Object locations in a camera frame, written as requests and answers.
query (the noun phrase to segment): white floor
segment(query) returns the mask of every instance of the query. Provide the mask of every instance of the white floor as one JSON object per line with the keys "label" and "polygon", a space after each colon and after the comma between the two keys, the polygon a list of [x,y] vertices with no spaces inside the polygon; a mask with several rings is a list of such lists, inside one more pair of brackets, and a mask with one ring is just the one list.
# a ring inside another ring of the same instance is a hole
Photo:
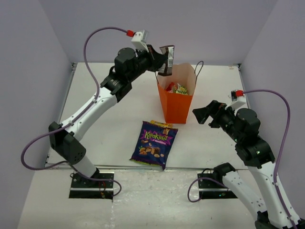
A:
{"label": "white floor", "polygon": [[[254,229],[238,199],[190,203],[186,192],[196,177],[189,172],[116,171],[122,192],[111,200],[68,199],[71,170],[34,175],[18,229]],[[255,190],[248,171],[241,177]],[[191,191],[198,198],[198,186]]]}
{"label": "white floor", "polygon": [[[90,64],[99,82],[108,75],[112,65]],[[117,105],[104,113],[81,141],[87,149],[87,156],[95,165],[140,166],[129,159],[134,152],[142,120],[164,121],[154,73],[144,73],[132,86],[133,89]],[[205,125],[198,124],[192,113],[194,108],[206,106],[212,100],[230,103],[230,92],[242,88],[236,66],[203,67],[198,76],[187,124],[174,125],[179,131],[169,154],[168,168],[214,167],[225,162],[230,162],[235,168],[245,168],[230,137],[221,129],[211,129],[207,125],[211,119]],[[88,70],[83,63],[79,63],[62,120],[73,115],[94,92],[95,85]],[[54,164],[60,160],[62,158],[51,150],[48,163]]]}

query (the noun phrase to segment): red cable connector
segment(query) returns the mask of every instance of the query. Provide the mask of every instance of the red cable connector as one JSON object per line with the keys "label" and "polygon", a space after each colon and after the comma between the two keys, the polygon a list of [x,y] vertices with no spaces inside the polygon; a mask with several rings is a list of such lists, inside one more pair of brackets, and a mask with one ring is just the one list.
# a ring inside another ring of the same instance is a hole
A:
{"label": "red cable connector", "polygon": [[127,36],[129,36],[129,37],[133,37],[133,36],[134,36],[134,34],[135,34],[135,32],[134,32],[134,31],[127,30],[127,33],[126,33],[126,35],[127,35]]}
{"label": "red cable connector", "polygon": [[240,97],[240,96],[244,95],[244,92],[242,90],[238,90],[235,92],[235,94],[236,94],[236,97]]}

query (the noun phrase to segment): silver snack package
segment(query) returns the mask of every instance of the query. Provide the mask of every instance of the silver snack package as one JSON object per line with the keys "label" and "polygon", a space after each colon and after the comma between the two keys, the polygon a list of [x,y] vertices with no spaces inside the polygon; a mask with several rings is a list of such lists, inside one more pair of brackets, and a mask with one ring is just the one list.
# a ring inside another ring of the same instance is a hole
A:
{"label": "silver snack package", "polygon": [[161,75],[161,76],[172,75],[174,49],[175,49],[174,45],[166,45],[166,46],[160,47],[162,54],[167,56],[167,61],[159,69],[158,75]]}

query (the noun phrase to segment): orange bag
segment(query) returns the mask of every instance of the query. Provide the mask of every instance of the orange bag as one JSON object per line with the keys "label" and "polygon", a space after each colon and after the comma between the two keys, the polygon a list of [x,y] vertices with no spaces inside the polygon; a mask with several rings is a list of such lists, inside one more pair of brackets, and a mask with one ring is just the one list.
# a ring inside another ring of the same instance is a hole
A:
{"label": "orange bag", "polygon": [[[196,68],[194,70],[189,63],[174,64],[172,75],[156,76],[160,101],[166,123],[186,123],[196,87],[197,76],[201,71],[200,69],[196,75]],[[186,87],[188,94],[184,95],[167,92],[166,88],[171,82],[179,83],[180,85]]]}

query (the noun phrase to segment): white table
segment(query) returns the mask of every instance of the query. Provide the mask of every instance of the white table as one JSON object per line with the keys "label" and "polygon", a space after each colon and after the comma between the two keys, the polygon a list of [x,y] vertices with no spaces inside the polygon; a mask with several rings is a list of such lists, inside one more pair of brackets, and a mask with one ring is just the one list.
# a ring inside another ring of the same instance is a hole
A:
{"label": "white table", "polygon": [[[255,229],[239,199],[189,202],[186,193],[195,171],[115,171],[123,189],[113,202],[69,199],[70,173],[35,172],[18,229]],[[249,171],[239,174],[257,191]],[[191,198],[198,198],[197,184]]]}
{"label": "white table", "polygon": [[[111,66],[112,63],[90,64],[99,82],[108,75]],[[81,141],[87,149],[87,156],[97,166],[139,167],[139,164],[129,159],[134,152],[142,120],[164,122],[154,73],[144,73],[132,86],[133,89],[116,106],[104,113]],[[199,125],[192,113],[194,108],[206,106],[213,99],[230,103],[230,92],[234,89],[242,89],[237,66],[203,67],[198,76],[187,123],[174,125],[179,131],[167,167],[202,168],[230,162],[235,168],[245,168],[230,137],[221,129],[211,129],[207,124]],[[88,70],[84,63],[79,63],[62,120],[76,112],[94,92],[95,85]],[[62,158],[50,150],[48,163],[54,164],[60,160]]]}

